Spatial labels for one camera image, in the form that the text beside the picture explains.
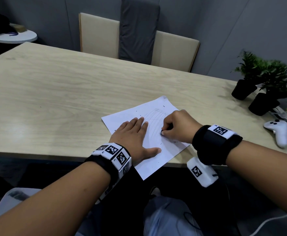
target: person's left forearm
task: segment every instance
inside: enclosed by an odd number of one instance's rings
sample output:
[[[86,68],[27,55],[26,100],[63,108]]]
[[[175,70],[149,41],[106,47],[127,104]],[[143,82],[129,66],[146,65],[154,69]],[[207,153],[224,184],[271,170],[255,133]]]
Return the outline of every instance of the person's left forearm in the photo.
[[[74,235],[110,183],[110,175],[85,162],[0,217],[0,235]]]

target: paper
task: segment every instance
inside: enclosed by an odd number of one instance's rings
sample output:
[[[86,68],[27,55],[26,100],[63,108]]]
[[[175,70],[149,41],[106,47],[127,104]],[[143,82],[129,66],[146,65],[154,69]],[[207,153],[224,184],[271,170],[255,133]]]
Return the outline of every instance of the paper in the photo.
[[[113,134],[123,122],[130,121],[135,117],[144,117],[144,122],[149,122],[143,147],[159,147],[162,149],[162,152],[135,166],[135,169],[143,180],[148,178],[165,163],[189,146],[187,143],[182,143],[177,140],[169,140],[161,135],[164,118],[175,110],[177,110],[177,108],[169,102],[167,97],[161,96],[156,100],[144,103],[137,107],[102,117],[104,124],[111,134]]]

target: finger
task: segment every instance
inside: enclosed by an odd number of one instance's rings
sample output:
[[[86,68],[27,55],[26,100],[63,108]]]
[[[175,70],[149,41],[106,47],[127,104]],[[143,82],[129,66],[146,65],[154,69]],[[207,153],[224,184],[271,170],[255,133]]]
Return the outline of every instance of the finger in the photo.
[[[144,149],[144,158],[150,158],[155,156],[161,152],[161,148],[153,147],[153,148],[145,148]]]
[[[165,117],[165,119],[163,120],[163,127],[161,128],[161,130],[166,130],[169,127],[170,123],[173,123],[172,117],[173,113]]]
[[[127,123],[129,123],[129,122],[126,121],[126,122],[122,123],[122,124],[120,125],[120,127],[116,129],[116,131],[123,130],[123,129],[126,127]]]
[[[138,119],[138,121],[136,122],[136,124],[134,125],[134,127],[132,128],[133,132],[139,132],[141,125],[143,123],[144,117],[141,117]]]
[[[142,134],[143,136],[145,136],[145,135],[146,135],[146,132],[147,132],[148,124],[149,124],[148,122],[145,122],[145,123],[142,125],[142,127],[141,127],[141,129],[139,130],[138,133],[140,133],[140,134]]]
[[[127,123],[127,125],[125,126],[124,130],[125,131],[129,131],[133,128],[133,126],[135,125],[135,123],[137,122],[138,118],[134,118],[132,119],[129,123]]]
[[[161,132],[161,135],[165,136],[166,138],[169,139],[174,139],[174,131],[172,130],[164,130]]]

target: person's right hand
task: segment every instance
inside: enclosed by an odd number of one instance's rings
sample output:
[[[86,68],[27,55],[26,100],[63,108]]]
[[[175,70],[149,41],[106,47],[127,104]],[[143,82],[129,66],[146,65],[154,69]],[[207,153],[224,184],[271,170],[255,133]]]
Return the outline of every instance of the person's right hand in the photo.
[[[167,130],[170,124],[173,124],[171,130]],[[192,143],[195,133],[202,127],[191,115],[184,109],[174,111],[163,121],[161,134],[170,139],[176,139],[184,143]]]

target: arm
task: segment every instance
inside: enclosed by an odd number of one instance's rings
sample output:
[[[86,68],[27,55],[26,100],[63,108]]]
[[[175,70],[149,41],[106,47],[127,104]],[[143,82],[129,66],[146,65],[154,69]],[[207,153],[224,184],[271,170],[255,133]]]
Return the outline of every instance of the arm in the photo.
[[[170,123],[173,129],[166,130]],[[200,127],[185,110],[174,111],[164,119],[162,134],[192,143]],[[231,150],[226,164],[287,212],[287,154],[242,141]]]
[[[142,123],[143,118],[123,123],[109,141],[124,146],[133,162],[161,152],[142,147],[148,122]],[[95,162],[85,162],[0,216],[0,235],[74,235],[109,183],[109,173]]]

